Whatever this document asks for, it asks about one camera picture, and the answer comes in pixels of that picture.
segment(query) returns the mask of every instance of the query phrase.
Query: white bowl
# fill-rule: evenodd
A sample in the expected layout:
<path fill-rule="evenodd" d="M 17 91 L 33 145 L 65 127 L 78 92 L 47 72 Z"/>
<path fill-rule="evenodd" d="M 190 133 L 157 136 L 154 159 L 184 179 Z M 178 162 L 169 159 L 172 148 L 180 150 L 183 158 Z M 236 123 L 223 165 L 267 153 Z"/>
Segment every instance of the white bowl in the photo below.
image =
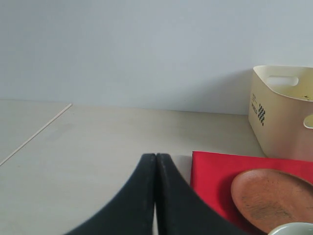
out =
<path fill-rule="evenodd" d="M 268 235 L 313 235 L 313 224 L 300 222 L 283 224 L 270 231 Z"/>

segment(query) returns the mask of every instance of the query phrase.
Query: black curved object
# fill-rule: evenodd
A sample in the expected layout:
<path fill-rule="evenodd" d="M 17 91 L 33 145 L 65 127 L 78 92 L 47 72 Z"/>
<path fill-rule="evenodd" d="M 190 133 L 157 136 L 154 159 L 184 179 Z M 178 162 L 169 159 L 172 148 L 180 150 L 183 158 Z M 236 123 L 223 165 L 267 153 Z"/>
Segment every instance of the black curved object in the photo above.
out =
<path fill-rule="evenodd" d="M 159 235 L 246 235 L 210 209 L 189 187 L 171 156 L 157 154 L 156 215 Z"/>
<path fill-rule="evenodd" d="M 155 175 L 155 154 L 142 155 L 120 192 L 67 235 L 152 235 Z"/>

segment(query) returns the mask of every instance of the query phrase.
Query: box handle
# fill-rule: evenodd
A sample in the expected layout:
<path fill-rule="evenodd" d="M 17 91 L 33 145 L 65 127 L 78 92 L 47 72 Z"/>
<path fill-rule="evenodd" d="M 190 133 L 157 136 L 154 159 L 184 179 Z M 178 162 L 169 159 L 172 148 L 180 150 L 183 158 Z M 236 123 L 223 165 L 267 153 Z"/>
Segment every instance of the box handle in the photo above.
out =
<path fill-rule="evenodd" d="M 268 85 L 294 87 L 299 83 L 299 78 L 292 76 L 269 76 L 266 82 Z"/>
<path fill-rule="evenodd" d="M 308 128 L 308 129 L 313 129 L 313 114 L 308 115 L 304 121 L 303 121 L 303 125 Z"/>

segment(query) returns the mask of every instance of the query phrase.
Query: red paper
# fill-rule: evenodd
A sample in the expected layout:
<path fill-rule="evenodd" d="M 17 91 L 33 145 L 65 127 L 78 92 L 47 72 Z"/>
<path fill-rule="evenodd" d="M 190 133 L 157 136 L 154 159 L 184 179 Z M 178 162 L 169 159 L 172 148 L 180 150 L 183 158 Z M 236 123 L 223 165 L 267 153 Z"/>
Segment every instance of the red paper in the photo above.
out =
<path fill-rule="evenodd" d="M 257 230 L 237 211 L 230 186 L 236 175 L 255 168 L 282 170 L 313 183 L 313 162 L 193 152 L 191 187 L 213 210 L 251 234 Z"/>

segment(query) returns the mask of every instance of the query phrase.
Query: terracotta plate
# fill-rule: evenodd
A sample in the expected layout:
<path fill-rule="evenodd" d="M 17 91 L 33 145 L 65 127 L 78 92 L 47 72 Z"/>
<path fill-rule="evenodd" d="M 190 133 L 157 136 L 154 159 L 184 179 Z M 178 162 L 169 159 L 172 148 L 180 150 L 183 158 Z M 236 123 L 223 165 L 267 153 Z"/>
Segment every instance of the terracotta plate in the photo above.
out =
<path fill-rule="evenodd" d="M 265 233 L 291 222 L 313 223 L 313 185 L 288 173 L 244 171 L 233 180 L 231 195 L 240 213 Z"/>

